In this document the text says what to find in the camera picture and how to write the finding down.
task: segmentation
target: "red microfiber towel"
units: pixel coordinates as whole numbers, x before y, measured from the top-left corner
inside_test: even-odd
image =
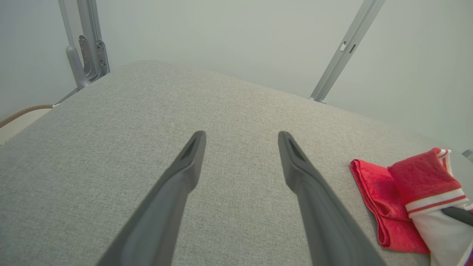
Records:
[[[466,207],[468,199],[453,178],[450,151],[434,148],[387,168],[407,213],[431,251],[431,266],[473,266],[473,227],[442,213]]]
[[[430,254],[409,219],[388,170],[362,160],[353,160],[350,168],[366,206],[376,218],[381,246],[395,251]]]

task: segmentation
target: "gray metal bar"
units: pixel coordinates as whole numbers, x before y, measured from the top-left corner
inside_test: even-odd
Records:
[[[310,99],[322,102],[332,88],[333,84],[340,76],[351,56],[355,53],[359,43],[365,36],[369,26],[373,23],[376,15],[383,6],[385,0],[364,0],[355,19],[350,25],[345,37],[340,42],[328,67],[325,69],[317,86],[312,92]]]
[[[88,79],[95,73],[95,67],[92,63],[92,56],[90,55],[90,47],[85,36],[79,36],[80,51],[82,52],[82,59],[84,60],[84,74]]]
[[[75,89],[72,90],[68,95],[66,95],[66,96],[65,96],[64,98],[62,98],[59,102],[57,102],[57,103],[55,104],[55,106],[58,105],[58,104],[60,104],[60,103],[62,103],[62,102],[65,101],[67,98],[71,97],[72,95],[76,94],[77,92],[79,92],[79,89],[78,89],[78,88],[75,88]]]
[[[67,17],[66,5],[64,0],[59,1],[59,8],[61,9],[62,20],[64,22],[64,27],[66,29],[67,39],[69,41],[69,46],[66,48],[66,54],[69,59],[70,68],[72,70],[72,74],[74,75],[74,79],[77,84],[77,89],[80,90],[88,85],[90,82],[86,78],[84,74],[84,70],[82,69],[82,63],[80,62],[79,54],[77,53],[77,49],[74,46],[74,38],[72,37],[72,31],[70,29],[69,19]]]
[[[97,44],[98,59],[99,59],[99,64],[100,64],[100,73],[102,73],[103,75],[108,74],[110,72],[110,69],[108,67],[108,58],[107,58],[107,50],[105,49],[105,43],[104,41],[98,39],[96,44]]]
[[[97,11],[97,2],[96,0],[88,0],[90,14],[92,15],[92,24],[95,29],[95,38],[97,40],[102,39],[102,32],[100,31],[100,24],[98,22],[98,11]]]
[[[465,156],[468,160],[470,160],[471,162],[473,162],[473,149],[466,150],[466,151],[464,151],[462,154],[463,154],[463,156]]]
[[[92,16],[90,14],[90,7],[88,0],[77,0],[77,7],[79,8],[79,16],[80,16],[80,22],[82,24],[82,31],[84,32],[84,36],[88,40],[88,45],[89,45],[89,50],[90,50],[90,55],[92,57],[92,63],[94,65],[94,70],[95,72],[93,75],[97,75],[97,71],[100,68],[99,65],[99,60],[98,60],[98,55],[97,55],[97,49],[95,46],[95,43],[97,41],[96,38],[96,31],[94,28],[94,23],[92,21]]]

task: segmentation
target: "gray upholstered mattress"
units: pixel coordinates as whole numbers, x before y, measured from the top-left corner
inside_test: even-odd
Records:
[[[277,134],[289,131],[388,265],[350,173],[448,146],[331,106],[208,71],[143,61],[113,71],[0,147],[0,265],[93,265],[197,130],[207,132],[174,265],[309,265]],[[452,153],[473,193],[473,164]]]

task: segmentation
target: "white wall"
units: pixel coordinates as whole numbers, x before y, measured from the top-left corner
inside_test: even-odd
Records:
[[[328,104],[473,148],[472,14],[470,0],[387,0]]]
[[[0,120],[76,88],[57,0],[0,1]]]
[[[203,67],[308,98],[362,0],[96,0],[110,69]]]

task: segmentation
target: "fabric texture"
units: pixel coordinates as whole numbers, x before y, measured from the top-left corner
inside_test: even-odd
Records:
[[[381,246],[395,251],[430,254],[409,218],[387,168],[353,160],[350,169],[366,206],[376,218]]]
[[[432,266],[473,265],[473,227],[442,213],[466,210],[468,199],[453,178],[450,150],[434,148],[388,167],[419,234],[431,251]]]
[[[392,252],[348,162],[392,165],[438,141],[210,71],[158,61],[112,69],[0,147],[0,265],[94,265],[197,130],[207,147],[173,265],[311,265],[277,145],[288,131],[389,266]],[[473,193],[473,164],[452,170]]]

